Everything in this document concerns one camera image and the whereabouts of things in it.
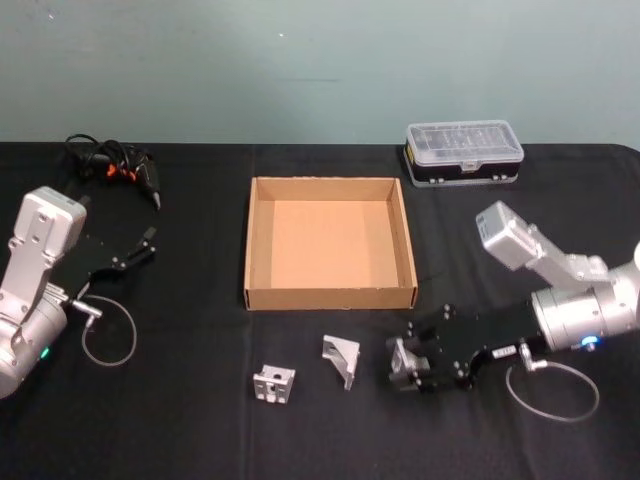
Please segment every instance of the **plastic storage box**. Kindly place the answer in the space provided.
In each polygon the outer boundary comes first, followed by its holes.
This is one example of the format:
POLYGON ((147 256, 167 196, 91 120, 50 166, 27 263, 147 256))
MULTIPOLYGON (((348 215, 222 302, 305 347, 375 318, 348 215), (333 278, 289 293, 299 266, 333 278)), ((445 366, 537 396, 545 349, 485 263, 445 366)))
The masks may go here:
POLYGON ((415 186, 438 187, 513 182, 524 152, 507 122, 485 120, 409 125, 404 157, 415 186))

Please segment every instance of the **robotic arm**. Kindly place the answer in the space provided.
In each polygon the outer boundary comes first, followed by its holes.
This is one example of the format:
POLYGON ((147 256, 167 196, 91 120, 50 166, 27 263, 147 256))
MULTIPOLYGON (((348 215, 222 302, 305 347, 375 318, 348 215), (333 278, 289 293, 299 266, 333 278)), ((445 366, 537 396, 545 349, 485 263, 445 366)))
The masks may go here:
POLYGON ((640 327, 640 243, 631 262, 608 270, 600 257, 565 254, 502 202, 476 217, 484 248, 510 270, 526 267, 550 288, 503 310, 457 315, 445 305, 423 325, 391 339, 389 377, 401 389, 433 391, 472 385, 478 368, 520 354, 532 371, 532 353, 593 350, 600 339, 640 327))
POLYGON ((124 271, 155 251, 145 238, 142 249, 120 261, 102 242, 80 237, 86 216, 82 204, 49 187, 22 201, 0 286, 0 399, 19 387, 64 329, 67 309, 89 321, 102 316, 79 300, 98 273, 124 271), (67 255, 76 245, 77 254, 67 255))

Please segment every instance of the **cable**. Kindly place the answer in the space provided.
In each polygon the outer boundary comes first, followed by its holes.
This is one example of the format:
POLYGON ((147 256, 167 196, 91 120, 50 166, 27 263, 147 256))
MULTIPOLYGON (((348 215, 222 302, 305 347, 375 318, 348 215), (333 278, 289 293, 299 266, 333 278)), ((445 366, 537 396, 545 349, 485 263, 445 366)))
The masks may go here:
POLYGON ((539 368, 539 370, 542 370, 544 368, 556 368, 558 370, 564 370, 565 372, 569 372, 569 373, 575 375, 576 377, 580 378, 581 380, 584 380, 591 387, 591 389, 593 390, 594 402, 593 402, 593 406, 589 409, 589 411, 587 413, 584 413, 584 414, 579 415, 577 417, 561 417, 559 415, 553 415, 551 413, 543 412, 542 410, 538 410, 537 408, 532 407, 531 405, 526 403, 524 400, 522 400, 518 395, 516 395, 516 392, 513 390, 513 387, 511 386, 511 371, 513 370, 513 367, 514 367, 514 365, 511 365, 507 369, 507 373, 505 375, 505 383, 507 384, 507 389, 509 390, 509 393, 511 394, 511 396, 520 405, 522 405, 524 408, 529 410, 531 413, 539 415, 539 416, 541 416, 543 418, 547 418, 549 420, 554 420, 556 422, 578 423, 578 422, 582 422, 583 420, 587 420, 588 418, 590 418, 594 413, 596 413, 596 410, 598 409, 598 406, 600 405, 600 391, 598 390, 598 386, 587 375, 582 373, 580 370, 576 370, 575 368, 570 367, 568 365, 565 365, 563 363, 547 362, 547 365, 545 367, 539 368))
POLYGON ((76 133, 67 137, 64 141, 64 148, 67 155, 75 162, 76 170, 81 177, 89 177, 93 174, 91 167, 96 155, 103 155, 109 163, 113 164, 118 170, 132 171, 130 154, 139 155, 143 152, 135 148, 133 145, 122 144, 117 140, 109 139, 99 142, 91 135, 84 133, 76 133), (75 140, 86 140, 84 142, 76 142, 75 140), (83 146, 89 143, 91 149, 86 151, 83 146))
POLYGON ((119 367, 120 365, 129 361, 129 359, 133 357, 133 354, 136 351, 136 346, 138 345, 138 331, 136 329, 136 324, 133 321, 133 317, 131 316, 129 311, 126 308, 124 308, 121 304, 119 304, 115 300, 112 300, 111 298, 108 298, 108 297, 88 294, 88 295, 83 295, 83 298, 92 298, 94 300, 102 300, 104 302, 110 303, 118 307, 120 310, 124 312, 124 314, 129 319, 129 322, 131 323, 131 331, 133 332, 133 340, 131 341, 131 350, 129 351, 129 353, 124 358, 122 358, 121 360, 118 360, 117 362, 103 362, 102 360, 99 360, 96 357, 94 357, 91 354, 91 352, 89 352, 89 348, 87 347, 87 333, 89 332, 89 327, 85 326, 82 332, 82 350, 84 350, 84 353, 87 354, 87 357, 89 357, 91 361, 93 361, 94 363, 97 363, 102 367, 119 367))

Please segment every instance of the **table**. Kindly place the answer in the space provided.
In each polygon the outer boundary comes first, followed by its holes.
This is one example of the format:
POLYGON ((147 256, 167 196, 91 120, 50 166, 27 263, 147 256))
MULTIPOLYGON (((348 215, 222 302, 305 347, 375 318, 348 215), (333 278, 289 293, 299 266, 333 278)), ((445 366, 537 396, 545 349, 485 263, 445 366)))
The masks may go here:
MULTIPOLYGON (((640 240, 638 152, 525 145, 515 184, 418 190, 396 146, 148 148, 160 170, 160 214, 128 185, 66 181, 58 144, 0 145, 7 240, 22 195, 42 184, 89 194, 85 231, 122 248, 148 225, 158 228, 152 264, 95 290, 134 315, 134 358, 117 369, 94 365, 80 348, 81 317, 70 319, 49 357, 0 401, 0 478, 640 478, 637 334, 593 353, 553 356, 600 388, 600 409, 577 425, 517 406, 504 385, 509 361, 482 370, 470 392, 397 392, 386 380, 384 347, 407 321, 443 303, 486 311, 544 286, 482 249, 474 217, 498 199, 565 251, 599 254, 611 267, 628 262, 640 240), (247 312, 241 286, 254 175, 400 177, 420 283, 415 309, 247 312), (321 359, 324 334, 361 344, 350 392, 321 359), (263 363, 297 370, 288 405, 254 398, 251 376, 263 363)), ((3 264, 7 256, 2 250, 3 264)), ((102 321, 103 338, 114 339, 109 322, 102 321)), ((552 373, 527 385, 556 410, 589 400, 552 373)))

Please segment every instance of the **metal part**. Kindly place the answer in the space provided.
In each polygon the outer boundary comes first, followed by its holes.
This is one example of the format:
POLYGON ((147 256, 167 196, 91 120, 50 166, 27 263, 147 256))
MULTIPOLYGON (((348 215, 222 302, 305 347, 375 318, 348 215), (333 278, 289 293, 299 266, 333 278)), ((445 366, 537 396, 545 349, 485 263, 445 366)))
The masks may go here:
POLYGON ((258 400, 268 403, 287 403, 296 371, 289 368, 263 365, 260 373, 253 375, 253 386, 258 400))
POLYGON ((546 360, 534 360, 531 356, 531 350, 529 350, 529 345, 526 343, 521 343, 518 347, 518 353, 520 353, 520 358, 522 359, 522 363, 524 364, 524 368, 526 368, 527 372, 535 372, 541 368, 547 368, 546 360))
POLYGON ((322 358, 330 360, 344 378, 344 389, 351 390, 358 366, 360 344, 344 338, 325 335, 322 338, 322 358))

